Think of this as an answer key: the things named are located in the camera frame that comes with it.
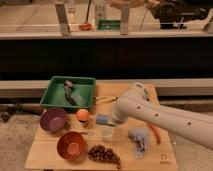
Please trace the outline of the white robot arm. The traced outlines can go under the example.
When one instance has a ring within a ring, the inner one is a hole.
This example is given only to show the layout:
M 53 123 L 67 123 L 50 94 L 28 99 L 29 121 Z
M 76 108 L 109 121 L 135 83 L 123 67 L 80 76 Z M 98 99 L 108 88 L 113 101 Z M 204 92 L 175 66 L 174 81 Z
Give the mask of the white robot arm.
M 116 125 L 129 117 L 154 124 L 213 150 L 213 116 L 156 104 L 148 100 L 148 91 L 141 83 L 125 90 L 112 107 Z

